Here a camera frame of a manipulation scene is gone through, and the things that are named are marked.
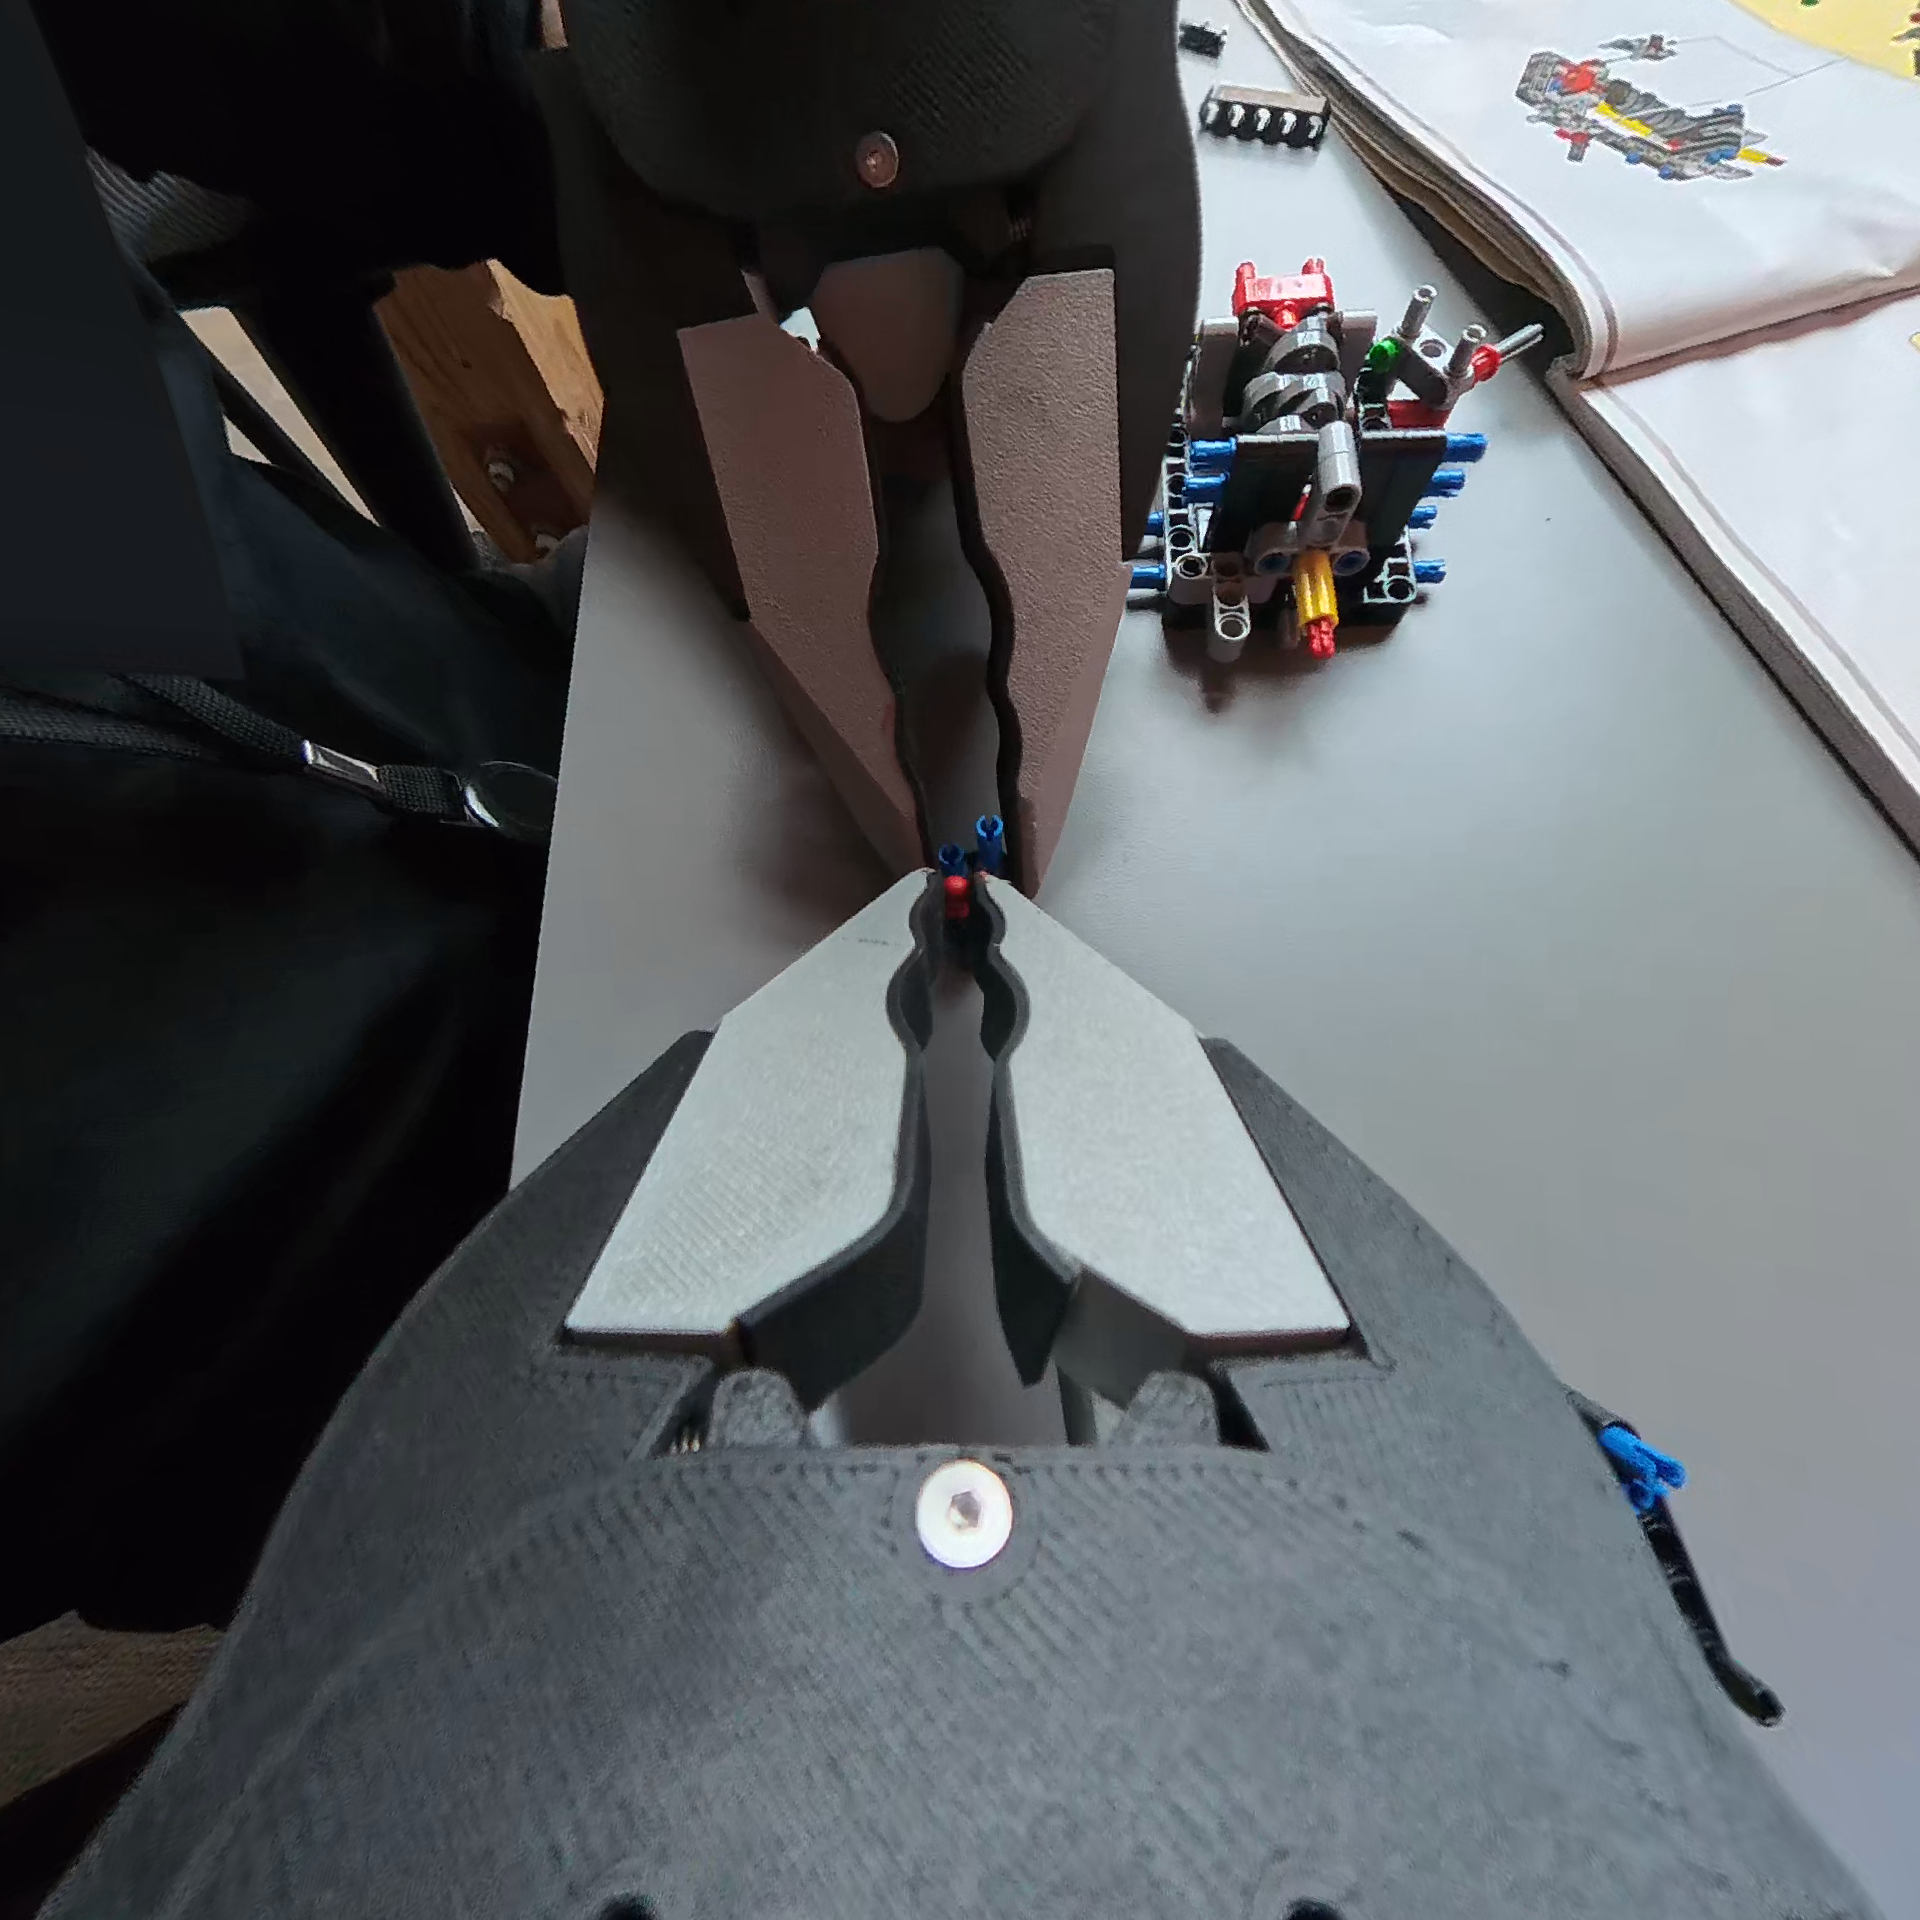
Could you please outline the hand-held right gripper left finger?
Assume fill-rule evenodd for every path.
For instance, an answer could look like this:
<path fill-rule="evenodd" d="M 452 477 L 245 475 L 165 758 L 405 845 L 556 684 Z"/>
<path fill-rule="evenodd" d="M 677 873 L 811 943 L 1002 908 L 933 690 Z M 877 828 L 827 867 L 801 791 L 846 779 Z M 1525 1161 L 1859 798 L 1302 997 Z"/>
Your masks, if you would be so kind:
<path fill-rule="evenodd" d="M 827 1403 L 911 1325 L 941 887 L 911 871 L 703 1035 L 564 1314 L 586 1347 L 782 1375 Z"/>

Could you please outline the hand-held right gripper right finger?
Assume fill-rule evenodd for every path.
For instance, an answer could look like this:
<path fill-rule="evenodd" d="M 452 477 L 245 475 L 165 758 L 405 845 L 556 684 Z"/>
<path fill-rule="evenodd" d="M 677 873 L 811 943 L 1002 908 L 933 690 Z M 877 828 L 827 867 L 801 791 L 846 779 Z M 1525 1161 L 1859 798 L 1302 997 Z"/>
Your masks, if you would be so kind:
<path fill-rule="evenodd" d="M 1002 878 L 973 882 L 999 1329 L 1022 1383 L 1325 1353 L 1346 1305 L 1195 1027 Z"/>

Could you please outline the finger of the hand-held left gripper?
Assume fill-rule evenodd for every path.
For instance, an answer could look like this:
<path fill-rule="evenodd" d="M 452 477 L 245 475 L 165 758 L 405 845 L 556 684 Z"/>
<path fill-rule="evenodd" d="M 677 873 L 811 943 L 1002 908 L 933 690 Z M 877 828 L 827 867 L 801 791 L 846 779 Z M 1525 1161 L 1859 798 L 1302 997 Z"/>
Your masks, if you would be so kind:
<path fill-rule="evenodd" d="M 1087 753 L 1123 548 L 1114 271 L 1022 279 L 959 375 L 959 531 L 990 607 L 1006 868 L 1039 891 Z"/>
<path fill-rule="evenodd" d="M 879 529 L 858 388 L 762 313 L 679 332 L 754 649 L 892 875 L 926 867 L 895 689 L 874 639 Z"/>

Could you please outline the black lego connector blue pins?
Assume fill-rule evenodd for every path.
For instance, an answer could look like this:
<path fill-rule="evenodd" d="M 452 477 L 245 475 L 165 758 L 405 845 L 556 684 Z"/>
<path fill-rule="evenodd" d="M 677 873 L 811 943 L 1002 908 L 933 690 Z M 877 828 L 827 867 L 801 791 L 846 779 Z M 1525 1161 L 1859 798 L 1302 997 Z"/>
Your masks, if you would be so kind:
<path fill-rule="evenodd" d="M 935 868 L 940 873 L 940 890 L 941 890 L 941 924 L 943 924 L 943 943 L 946 951 L 956 958 L 970 963 L 972 951 L 985 938 L 985 881 L 988 878 L 1007 878 L 1010 871 L 1010 853 L 1006 841 L 1006 821 L 999 814 L 980 814 L 973 821 L 973 841 L 970 849 L 957 844 L 943 844 L 937 849 Z M 943 875 L 949 873 L 970 873 L 973 885 L 973 909 L 967 924 L 949 924 L 943 917 Z"/>

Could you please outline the black lego beam with holes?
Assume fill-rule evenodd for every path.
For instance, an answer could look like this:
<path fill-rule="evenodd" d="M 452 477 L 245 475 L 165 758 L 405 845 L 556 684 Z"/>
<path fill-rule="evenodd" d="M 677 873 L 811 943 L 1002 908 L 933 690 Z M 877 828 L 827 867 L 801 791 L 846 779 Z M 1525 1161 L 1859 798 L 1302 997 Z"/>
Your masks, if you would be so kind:
<path fill-rule="evenodd" d="M 1331 127 L 1331 102 L 1323 94 L 1213 85 L 1201 110 L 1198 131 L 1239 145 L 1317 153 Z"/>

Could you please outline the person's left forearm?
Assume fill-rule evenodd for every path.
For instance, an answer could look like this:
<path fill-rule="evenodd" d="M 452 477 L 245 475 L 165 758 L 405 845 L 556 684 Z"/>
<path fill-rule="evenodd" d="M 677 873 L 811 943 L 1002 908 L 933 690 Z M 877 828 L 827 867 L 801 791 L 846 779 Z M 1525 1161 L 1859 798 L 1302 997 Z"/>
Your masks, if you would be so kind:
<path fill-rule="evenodd" d="M 558 5 L 235 5 L 242 191 L 356 268 L 497 261 L 564 291 L 532 85 Z"/>

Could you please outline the lego chassis assembly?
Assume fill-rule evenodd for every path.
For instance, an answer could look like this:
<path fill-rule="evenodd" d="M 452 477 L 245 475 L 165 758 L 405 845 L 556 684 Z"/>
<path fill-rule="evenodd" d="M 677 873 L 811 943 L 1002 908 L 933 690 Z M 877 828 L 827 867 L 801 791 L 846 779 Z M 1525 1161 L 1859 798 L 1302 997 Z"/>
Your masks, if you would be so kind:
<path fill-rule="evenodd" d="M 1318 665 L 1421 603 L 1446 564 L 1420 534 L 1489 451 L 1455 410 L 1545 338 L 1539 323 L 1450 338 L 1434 303 L 1421 283 L 1386 326 L 1340 301 L 1321 257 L 1241 261 L 1227 313 L 1191 341 L 1127 606 L 1201 634 L 1219 665 L 1262 638 Z"/>

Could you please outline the lego instruction booklet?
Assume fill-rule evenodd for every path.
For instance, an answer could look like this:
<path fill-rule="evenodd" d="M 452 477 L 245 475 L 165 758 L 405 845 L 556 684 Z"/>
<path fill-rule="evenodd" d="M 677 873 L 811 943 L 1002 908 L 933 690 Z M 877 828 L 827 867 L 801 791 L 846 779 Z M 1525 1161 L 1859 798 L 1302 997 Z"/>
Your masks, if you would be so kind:
<path fill-rule="evenodd" d="M 1915 5 L 1243 5 L 1914 849 Z"/>

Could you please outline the wooden frame with bolts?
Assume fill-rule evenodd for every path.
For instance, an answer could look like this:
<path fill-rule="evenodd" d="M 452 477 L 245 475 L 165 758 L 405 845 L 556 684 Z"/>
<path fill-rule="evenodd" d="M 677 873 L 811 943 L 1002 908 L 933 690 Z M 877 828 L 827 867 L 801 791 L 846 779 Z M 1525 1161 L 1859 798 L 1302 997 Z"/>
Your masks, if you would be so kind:
<path fill-rule="evenodd" d="M 502 263 L 414 268 L 377 303 L 444 470 L 513 562 L 588 526 L 603 425 L 575 306 Z"/>

